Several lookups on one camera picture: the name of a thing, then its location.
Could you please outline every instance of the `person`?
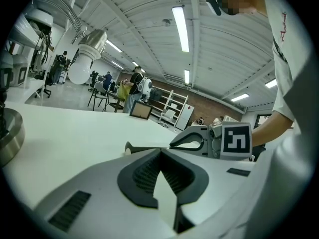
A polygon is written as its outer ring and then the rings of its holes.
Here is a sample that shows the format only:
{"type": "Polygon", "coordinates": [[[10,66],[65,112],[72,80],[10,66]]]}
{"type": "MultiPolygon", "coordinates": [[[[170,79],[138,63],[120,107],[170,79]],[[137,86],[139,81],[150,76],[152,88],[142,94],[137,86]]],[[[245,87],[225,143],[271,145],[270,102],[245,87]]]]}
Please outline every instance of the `person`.
{"type": "Polygon", "coordinates": [[[112,75],[110,72],[108,72],[107,75],[104,76],[103,89],[108,91],[111,81],[112,81],[112,75]]]}
{"type": "Polygon", "coordinates": [[[194,123],[196,123],[198,125],[204,125],[205,121],[204,121],[203,117],[200,117],[199,120],[194,120],[194,123]]]}
{"type": "MultiPolygon", "coordinates": [[[[213,7],[217,15],[222,10],[226,14],[256,13],[268,17],[273,34],[275,74],[278,85],[272,115],[261,126],[253,130],[253,146],[270,142],[287,129],[295,120],[284,100],[293,80],[302,70],[313,51],[312,42],[294,10],[285,0],[215,0],[213,7]]],[[[295,121],[295,133],[300,133],[295,121]]]]}
{"type": "Polygon", "coordinates": [[[120,82],[117,84],[117,86],[119,86],[121,83],[126,84],[127,82],[128,82],[128,79],[127,79],[127,78],[125,78],[124,80],[120,81],[120,82]]]}
{"type": "Polygon", "coordinates": [[[223,120],[224,120],[224,117],[220,116],[219,118],[214,119],[213,125],[222,125],[223,120]]]}
{"type": "Polygon", "coordinates": [[[62,69],[66,65],[66,61],[67,61],[66,60],[66,55],[67,54],[68,54],[68,52],[65,50],[62,55],[59,55],[57,57],[55,65],[53,66],[53,70],[54,70],[54,73],[53,73],[53,84],[54,85],[56,85],[58,83],[60,75],[61,75],[61,72],[62,72],[62,69]]]}
{"type": "Polygon", "coordinates": [[[142,97],[142,93],[138,90],[138,85],[144,78],[144,75],[142,74],[142,69],[140,66],[137,66],[135,67],[133,72],[134,74],[131,77],[130,82],[125,83],[125,85],[131,87],[130,94],[126,99],[123,108],[123,113],[125,114],[129,114],[131,112],[134,102],[140,100],[142,97]]]}

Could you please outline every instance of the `floor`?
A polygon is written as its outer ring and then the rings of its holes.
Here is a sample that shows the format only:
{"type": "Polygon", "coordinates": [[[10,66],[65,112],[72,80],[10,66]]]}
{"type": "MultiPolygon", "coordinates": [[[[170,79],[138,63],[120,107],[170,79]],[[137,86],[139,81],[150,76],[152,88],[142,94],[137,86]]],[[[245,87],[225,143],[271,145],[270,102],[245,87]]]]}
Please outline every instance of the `floor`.
{"type": "MultiPolygon", "coordinates": [[[[88,106],[90,97],[92,95],[91,92],[88,91],[87,85],[76,85],[66,80],[65,84],[58,84],[47,86],[48,90],[52,91],[52,95],[50,98],[47,98],[45,94],[43,96],[43,106],[46,107],[55,107],[55,108],[63,108],[63,109],[73,109],[73,110],[84,110],[84,111],[92,111],[93,110],[93,98],[88,106]]],[[[105,101],[102,101],[101,106],[98,107],[100,100],[97,99],[95,103],[95,111],[101,112],[104,108],[105,101]]],[[[34,95],[31,96],[26,102],[29,105],[41,105],[41,99],[35,98],[34,95]]],[[[107,106],[106,112],[113,113],[114,108],[107,106]]],[[[151,115],[150,119],[158,122],[158,118],[151,115]]],[[[180,129],[173,127],[172,125],[168,126],[168,130],[179,134],[181,132],[180,129]]]]}

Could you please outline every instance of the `white cylindrical device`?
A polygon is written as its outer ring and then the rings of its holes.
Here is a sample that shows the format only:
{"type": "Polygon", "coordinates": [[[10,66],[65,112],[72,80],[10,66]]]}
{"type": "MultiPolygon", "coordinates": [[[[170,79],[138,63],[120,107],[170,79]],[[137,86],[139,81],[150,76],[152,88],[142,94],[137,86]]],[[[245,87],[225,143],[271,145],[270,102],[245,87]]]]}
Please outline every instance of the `white cylindrical device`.
{"type": "Polygon", "coordinates": [[[101,58],[107,41],[106,32],[94,30],[79,43],[80,56],[71,65],[68,76],[74,84],[84,84],[91,74],[91,62],[101,58]]]}

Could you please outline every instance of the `person's arm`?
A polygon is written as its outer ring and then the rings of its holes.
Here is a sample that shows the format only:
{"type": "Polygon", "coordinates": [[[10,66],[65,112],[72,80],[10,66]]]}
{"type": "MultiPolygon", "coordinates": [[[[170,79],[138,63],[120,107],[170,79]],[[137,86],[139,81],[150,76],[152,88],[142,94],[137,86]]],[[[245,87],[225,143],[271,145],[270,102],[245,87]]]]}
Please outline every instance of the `person's arm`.
{"type": "Polygon", "coordinates": [[[138,77],[138,76],[135,76],[135,74],[133,74],[133,76],[131,77],[130,82],[126,82],[126,84],[124,84],[124,85],[133,87],[135,82],[137,82],[137,77],[138,77]]]}
{"type": "Polygon", "coordinates": [[[253,147],[275,140],[293,124],[286,116],[274,111],[273,114],[252,132],[253,147]]]}

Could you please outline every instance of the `white lab coat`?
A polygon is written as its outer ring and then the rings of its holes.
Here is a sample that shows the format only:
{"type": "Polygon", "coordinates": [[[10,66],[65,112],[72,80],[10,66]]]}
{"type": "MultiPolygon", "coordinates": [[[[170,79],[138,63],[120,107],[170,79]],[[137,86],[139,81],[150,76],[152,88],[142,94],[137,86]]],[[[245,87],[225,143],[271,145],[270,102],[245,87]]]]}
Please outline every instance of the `white lab coat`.
{"type": "Polygon", "coordinates": [[[286,0],[265,0],[265,2],[274,39],[284,56],[282,59],[273,45],[278,85],[273,111],[277,111],[294,121],[294,115],[283,96],[292,87],[293,80],[309,58],[313,45],[305,27],[286,0]]]}

